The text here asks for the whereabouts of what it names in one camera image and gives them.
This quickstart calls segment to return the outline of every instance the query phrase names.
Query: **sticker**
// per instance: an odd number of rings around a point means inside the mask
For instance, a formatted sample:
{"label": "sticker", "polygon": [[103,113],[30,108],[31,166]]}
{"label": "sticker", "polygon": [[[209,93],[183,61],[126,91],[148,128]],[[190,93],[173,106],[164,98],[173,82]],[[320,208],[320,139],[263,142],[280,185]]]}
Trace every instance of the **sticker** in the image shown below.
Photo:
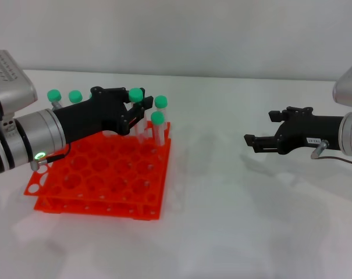
{"label": "sticker", "polygon": [[320,144],[322,140],[320,138],[306,138],[308,144]]}

